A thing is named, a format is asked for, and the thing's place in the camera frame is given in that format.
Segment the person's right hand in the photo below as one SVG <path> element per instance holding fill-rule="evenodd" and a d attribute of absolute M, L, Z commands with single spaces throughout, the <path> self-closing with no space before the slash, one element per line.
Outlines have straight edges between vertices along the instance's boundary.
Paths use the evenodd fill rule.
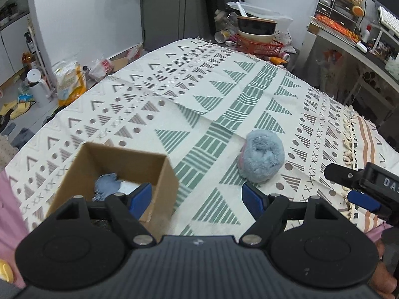
<path fill-rule="evenodd" d="M 395 299 L 394 290 L 398 282 L 389 273 L 383 261 L 379 261 L 374 274 L 369 282 L 369 285 L 374 289 L 382 298 Z"/>

